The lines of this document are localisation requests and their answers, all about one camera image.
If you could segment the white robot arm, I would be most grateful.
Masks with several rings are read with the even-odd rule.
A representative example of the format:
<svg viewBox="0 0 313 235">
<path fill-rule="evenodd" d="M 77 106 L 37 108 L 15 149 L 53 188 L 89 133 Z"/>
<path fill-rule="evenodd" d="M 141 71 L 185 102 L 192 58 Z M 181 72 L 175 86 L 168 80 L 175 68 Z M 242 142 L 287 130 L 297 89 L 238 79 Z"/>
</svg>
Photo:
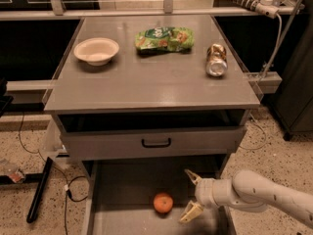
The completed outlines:
<svg viewBox="0 0 313 235">
<path fill-rule="evenodd" d="M 268 205 L 313 227 L 313 196 L 277 184 L 249 169 L 237 171 L 231 179 L 202 178 L 185 170 L 195 185 L 196 200 L 190 201 L 179 221 L 188 223 L 205 209 L 230 207 L 243 212 L 264 212 Z"/>
</svg>

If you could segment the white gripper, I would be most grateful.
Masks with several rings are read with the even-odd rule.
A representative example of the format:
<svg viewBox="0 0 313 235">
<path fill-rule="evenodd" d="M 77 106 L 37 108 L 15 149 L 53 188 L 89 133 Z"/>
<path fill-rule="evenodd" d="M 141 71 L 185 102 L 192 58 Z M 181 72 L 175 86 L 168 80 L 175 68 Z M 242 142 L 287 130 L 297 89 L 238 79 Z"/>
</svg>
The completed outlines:
<svg viewBox="0 0 313 235">
<path fill-rule="evenodd" d="M 185 169 L 185 173 L 188 175 L 192 183 L 196 185 L 195 197 L 197 202 L 190 201 L 187 204 L 179 219 L 181 223 L 188 223 L 201 215 L 203 208 L 211 209 L 216 207 L 213 198 L 214 179 L 201 178 L 189 169 Z"/>
</svg>

